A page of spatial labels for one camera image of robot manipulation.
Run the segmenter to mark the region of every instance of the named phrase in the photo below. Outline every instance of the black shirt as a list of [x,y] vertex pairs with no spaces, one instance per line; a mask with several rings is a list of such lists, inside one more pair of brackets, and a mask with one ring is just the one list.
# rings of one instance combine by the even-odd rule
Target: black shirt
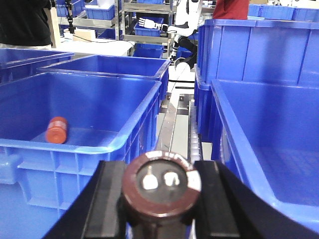
[[48,0],[0,0],[0,43],[21,46],[51,44]]

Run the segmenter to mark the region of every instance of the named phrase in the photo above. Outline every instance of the brown capacitor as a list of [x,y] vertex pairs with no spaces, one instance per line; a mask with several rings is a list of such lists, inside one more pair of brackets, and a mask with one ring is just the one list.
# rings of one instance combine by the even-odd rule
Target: brown capacitor
[[122,180],[133,239],[185,238],[200,190],[197,170],[179,154],[152,151],[133,160]]

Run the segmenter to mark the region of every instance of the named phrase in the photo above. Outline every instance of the orange cylindrical object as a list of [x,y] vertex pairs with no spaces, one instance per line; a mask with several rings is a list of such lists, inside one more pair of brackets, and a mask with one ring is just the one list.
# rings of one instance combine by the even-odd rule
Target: orange cylindrical object
[[46,131],[46,141],[49,143],[64,143],[67,137],[68,122],[64,117],[54,117],[50,120]]

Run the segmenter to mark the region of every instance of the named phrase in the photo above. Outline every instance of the humanoid robot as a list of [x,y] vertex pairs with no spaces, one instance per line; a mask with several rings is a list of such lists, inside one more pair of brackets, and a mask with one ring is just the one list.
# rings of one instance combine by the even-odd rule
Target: humanoid robot
[[[174,26],[155,23],[152,20],[144,18],[139,19],[139,25],[145,28],[174,33],[175,38],[170,60],[175,63],[175,66],[180,62],[186,62],[192,69],[197,60],[197,46],[193,44],[188,37],[197,32],[201,9],[202,0],[178,0]],[[192,55],[186,59],[176,59],[176,53],[180,46],[189,50]]]

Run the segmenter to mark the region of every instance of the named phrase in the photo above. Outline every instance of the blue plastic bin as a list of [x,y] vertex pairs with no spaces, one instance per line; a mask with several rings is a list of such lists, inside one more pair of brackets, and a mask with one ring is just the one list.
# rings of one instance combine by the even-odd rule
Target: blue plastic bin
[[176,53],[176,58],[183,57],[187,58],[191,56],[191,52],[184,47],[179,47]]
[[214,79],[212,90],[223,160],[265,202],[319,232],[319,88]]
[[0,85],[36,74],[38,67],[70,60],[73,52],[0,49]]
[[97,38],[102,39],[113,39],[115,40],[115,29],[113,28],[107,28],[105,31],[103,31]]
[[144,3],[144,4],[163,4],[163,0],[137,0],[137,3]]
[[93,0],[84,7],[88,19],[112,20],[115,17],[115,6],[112,5],[108,9],[90,8],[90,5],[97,5],[97,1]]
[[169,60],[126,56],[87,56],[39,68],[39,72],[67,72],[85,75],[142,78],[161,81],[160,100],[165,99]]
[[[72,14],[79,15],[84,10],[83,0],[72,0]],[[56,11],[58,16],[67,16],[67,9],[64,0],[56,0]]]
[[207,20],[199,27],[197,65],[212,79],[317,84],[319,23]]
[[158,44],[140,44],[140,43],[137,43],[136,44],[136,48],[161,49],[161,50],[163,50],[164,47],[162,45],[158,45]]
[[144,49],[136,48],[133,56],[143,58],[161,58],[163,55],[162,49]]
[[[153,20],[156,23],[163,24],[164,18],[162,17],[143,17],[145,19]],[[137,22],[134,26],[135,35],[140,36],[160,36],[160,30],[157,29],[148,29],[143,26],[139,25],[139,22]]]
[[319,9],[295,8],[294,21],[319,21]]
[[248,16],[259,16],[260,4],[249,4]]
[[209,138],[209,120],[212,101],[214,100],[210,84],[205,83],[198,74],[197,66],[195,68],[195,90],[194,100],[196,106],[197,131],[201,135],[201,141],[212,142]]
[[292,20],[294,7],[262,5],[259,16],[267,19]]
[[[154,148],[160,82],[44,73],[0,87],[0,238],[41,238],[100,160]],[[64,144],[45,142],[51,118],[68,120]]]

